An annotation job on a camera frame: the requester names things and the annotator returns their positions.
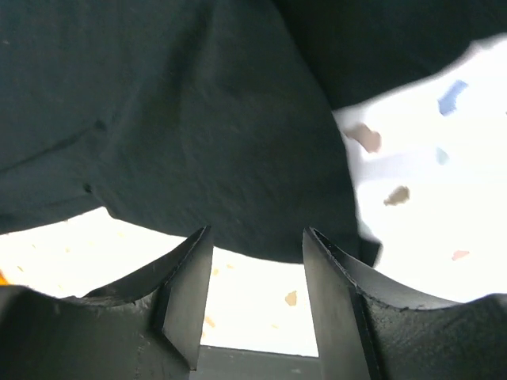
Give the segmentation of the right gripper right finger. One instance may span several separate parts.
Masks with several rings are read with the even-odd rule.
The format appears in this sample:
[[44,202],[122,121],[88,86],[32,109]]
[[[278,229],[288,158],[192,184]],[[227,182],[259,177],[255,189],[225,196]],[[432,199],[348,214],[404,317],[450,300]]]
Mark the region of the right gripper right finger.
[[303,262],[325,379],[506,376],[506,297],[458,303],[377,272],[317,230]]

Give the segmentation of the black t shirt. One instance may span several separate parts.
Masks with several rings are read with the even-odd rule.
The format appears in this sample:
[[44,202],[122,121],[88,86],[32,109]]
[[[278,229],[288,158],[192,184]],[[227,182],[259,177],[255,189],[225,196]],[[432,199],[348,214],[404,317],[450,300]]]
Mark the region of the black t shirt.
[[288,263],[313,226],[373,264],[333,111],[505,30],[503,1],[4,1],[1,231],[105,207]]

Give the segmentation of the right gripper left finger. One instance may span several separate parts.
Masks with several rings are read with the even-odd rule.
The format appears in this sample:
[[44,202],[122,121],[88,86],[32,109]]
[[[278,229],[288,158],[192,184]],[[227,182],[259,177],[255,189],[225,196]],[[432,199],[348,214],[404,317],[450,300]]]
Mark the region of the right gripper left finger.
[[4,379],[187,379],[212,267],[209,227],[84,297],[1,289]]

